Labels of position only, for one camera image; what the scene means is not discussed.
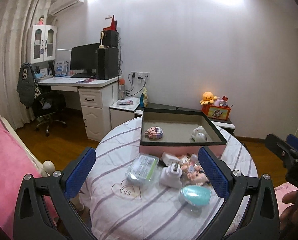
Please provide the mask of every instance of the computer tower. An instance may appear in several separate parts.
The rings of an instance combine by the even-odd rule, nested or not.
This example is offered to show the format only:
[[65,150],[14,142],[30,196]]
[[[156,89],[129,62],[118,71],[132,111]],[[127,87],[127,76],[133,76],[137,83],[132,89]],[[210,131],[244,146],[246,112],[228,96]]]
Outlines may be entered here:
[[104,48],[97,49],[97,53],[97,79],[110,79],[118,76],[119,50],[117,48]]
[[102,45],[105,47],[118,47],[119,33],[116,31],[104,31]]

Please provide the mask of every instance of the pink pixelated toy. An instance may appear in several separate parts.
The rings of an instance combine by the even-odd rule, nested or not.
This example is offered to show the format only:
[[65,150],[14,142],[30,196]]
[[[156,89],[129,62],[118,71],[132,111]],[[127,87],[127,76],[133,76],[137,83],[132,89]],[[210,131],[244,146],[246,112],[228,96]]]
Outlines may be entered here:
[[151,139],[160,139],[163,135],[163,130],[158,126],[153,126],[146,130],[144,133]]

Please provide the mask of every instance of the striped tablecloth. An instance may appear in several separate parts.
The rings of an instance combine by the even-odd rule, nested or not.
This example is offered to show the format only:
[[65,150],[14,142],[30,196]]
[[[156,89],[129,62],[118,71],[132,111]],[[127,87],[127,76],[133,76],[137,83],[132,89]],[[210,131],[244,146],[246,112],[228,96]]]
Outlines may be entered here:
[[[258,177],[255,164],[241,143],[218,127],[227,140],[221,159],[244,175]],[[92,232],[99,240],[196,239],[223,203],[211,186],[209,205],[192,212],[178,200],[179,190],[157,182],[146,190],[125,181],[129,165],[139,153],[141,117],[109,132],[96,149],[96,163],[81,191],[80,200],[90,208]],[[228,233],[238,226],[249,197],[240,206]]]

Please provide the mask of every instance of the air conditioner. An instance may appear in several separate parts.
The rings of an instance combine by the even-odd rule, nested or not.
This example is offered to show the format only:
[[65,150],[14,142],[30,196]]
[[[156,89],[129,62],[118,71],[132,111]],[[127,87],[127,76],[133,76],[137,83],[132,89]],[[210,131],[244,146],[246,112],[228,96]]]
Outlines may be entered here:
[[77,6],[83,3],[84,3],[84,0],[57,0],[50,6],[49,13],[52,16],[55,16],[60,12],[64,12],[69,8],[72,8],[74,6]]

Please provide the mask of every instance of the jacket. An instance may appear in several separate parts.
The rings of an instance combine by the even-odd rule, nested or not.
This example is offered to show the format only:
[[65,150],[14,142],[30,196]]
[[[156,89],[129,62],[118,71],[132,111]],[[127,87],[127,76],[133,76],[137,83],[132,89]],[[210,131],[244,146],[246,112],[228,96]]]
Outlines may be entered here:
[[17,92],[20,102],[30,108],[35,98],[36,76],[30,63],[23,63],[19,72]]

